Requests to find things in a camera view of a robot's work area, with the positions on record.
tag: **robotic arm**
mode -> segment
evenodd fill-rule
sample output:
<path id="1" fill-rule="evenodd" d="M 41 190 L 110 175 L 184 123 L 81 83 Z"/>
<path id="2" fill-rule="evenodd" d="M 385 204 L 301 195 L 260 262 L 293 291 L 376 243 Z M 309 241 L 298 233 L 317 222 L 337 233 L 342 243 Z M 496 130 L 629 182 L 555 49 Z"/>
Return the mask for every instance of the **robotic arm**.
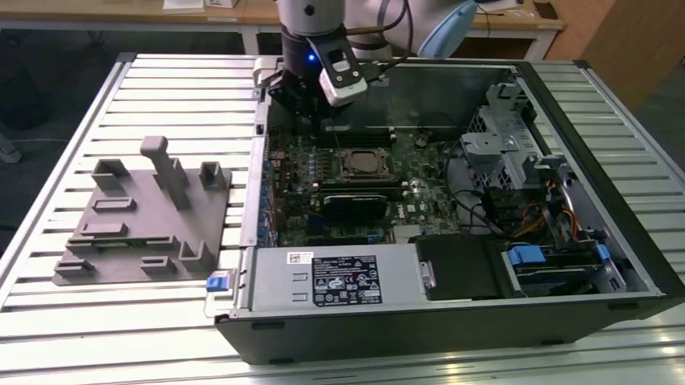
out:
<path id="1" fill-rule="evenodd" d="M 284 70 L 273 98 L 317 124 L 365 94 L 408 56 L 390 59 L 390 44 L 443 59 L 467 37 L 473 0 L 278 0 L 284 24 Z"/>

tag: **black cable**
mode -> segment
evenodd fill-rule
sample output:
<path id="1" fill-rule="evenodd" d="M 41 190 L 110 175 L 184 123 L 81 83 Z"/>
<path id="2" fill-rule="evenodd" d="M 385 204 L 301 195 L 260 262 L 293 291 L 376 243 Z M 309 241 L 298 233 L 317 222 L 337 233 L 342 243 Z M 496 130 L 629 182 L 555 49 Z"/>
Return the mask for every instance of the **black cable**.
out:
<path id="1" fill-rule="evenodd" d="M 396 28 L 402 20 L 405 19 L 405 15 L 408 14 L 409 9 L 409 2 L 404 2 L 402 4 L 402 11 L 400 12 L 400 16 L 397 16 L 397 19 L 394 22 L 392 22 L 386 26 L 366 26 L 361 28 L 353 28 L 348 30 L 348 36 L 354 36 L 357 34 L 381 34 L 386 32 L 388 30 L 392 30 Z"/>
<path id="2" fill-rule="evenodd" d="M 476 212 L 476 208 L 479 206 L 484 206 L 483 203 L 477 203 L 476 205 L 472 206 L 472 215 L 469 215 L 469 227 L 473 227 L 473 213 Z"/>
<path id="3" fill-rule="evenodd" d="M 491 29 L 491 14 L 489 12 L 481 7 L 481 5 L 479 5 L 479 8 L 481 9 L 481 11 L 485 13 L 485 22 L 488 23 L 489 25 L 489 36 L 487 37 L 487 39 L 491 39 L 491 32 L 492 32 L 492 29 Z"/>
<path id="4" fill-rule="evenodd" d="M 489 227 L 489 229 L 493 231 L 493 233 L 499 236 L 499 237 L 503 237 L 503 238 L 507 238 L 509 237 L 509 234 L 487 218 L 484 217 L 481 214 L 479 214 L 476 212 L 475 209 L 472 209 L 469 206 L 467 206 L 461 201 L 460 199 L 457 198 L 457 195 L 460 193 L 481 193 L 479 190 L 457 190 L 457 192 L 452 192 L 451 191 L 451 186 L 447 184 L 447 188 L 448 188 L 448 192 L 451 193 L 453 199 L 455 199 L 455 202 L 457 203 L 457 205 L 465 209 L 476 218 L 479 218 L 481 220 L 483 223 L 485 223 L 485 225 Z"/>
<path id="5" fill-rule="evenodd" d="M 409 54 L 412 53 L 412 45 L 415 44 L 415 16 L 412 14 L 412 6 L 409 5 L 409 0 L 405 0 L 405 6 L 408 7 L 408 24 L 409 24 L 409 39 L 408 39 L 408 49 L 405 51 L 405 55 L 397 60 L 393 60 L 388 64 L 381 66 L 381 73 L 390 70 L 397 64 L 404 63 L 409 59 Z"/>

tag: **white table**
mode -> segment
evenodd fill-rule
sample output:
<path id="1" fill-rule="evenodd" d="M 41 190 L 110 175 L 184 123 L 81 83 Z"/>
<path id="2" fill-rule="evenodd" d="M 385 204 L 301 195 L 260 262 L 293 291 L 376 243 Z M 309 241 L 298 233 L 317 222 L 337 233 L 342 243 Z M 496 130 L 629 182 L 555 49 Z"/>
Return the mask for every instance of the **white table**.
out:
<path id="1" fill-rule="evenodd" d="M 621 322 L 569 345 L 253 367 L 205 317 L 204 281 L 51 283 L 95 186 L 87 172 L 99 158 L 113 156 L 129 168 L 151 168 L 135 155 L 138 141 L 150 135 L 170 138 L 170 154 L 181 154 L 186 167 L 218 161 L 233 169 L 220 268 L 238 265 L 254 61 L 252 56 L 139 55 L 117 63 L 0 259 L 0 338 L 11 338 L 0 343 L 0 376 L 26 384 L 683 383 L 685 306 Z M 537 63 L 536 70 L 685 278 L 683 171 L 592 71 L 571 62 Z M 539 128 L 559 152 L 552 132 L 544 124 Z"/>

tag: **white label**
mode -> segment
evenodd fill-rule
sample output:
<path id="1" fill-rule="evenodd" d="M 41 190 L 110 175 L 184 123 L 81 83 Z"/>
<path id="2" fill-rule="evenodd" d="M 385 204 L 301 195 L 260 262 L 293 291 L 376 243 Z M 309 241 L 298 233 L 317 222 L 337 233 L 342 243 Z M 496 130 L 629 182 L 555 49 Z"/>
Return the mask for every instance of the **white label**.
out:
<path id="1" fill-rule="evenodd" d="M 208 18 L 209 22 L 238 22 L 238 18 Z"/>
<path id="2" fill-rule="evenodd" d="M 288 254 L 289 264 L 294 265 L 312 265 L 312 258 L 314 253 L 310 251 L 296 251 Z"/>
<path id="3" fill-rule="evenodd" d="M 381 292 L 378 290 L 366 290 L 361 292 L 362 297 L 378 297 Z"/>

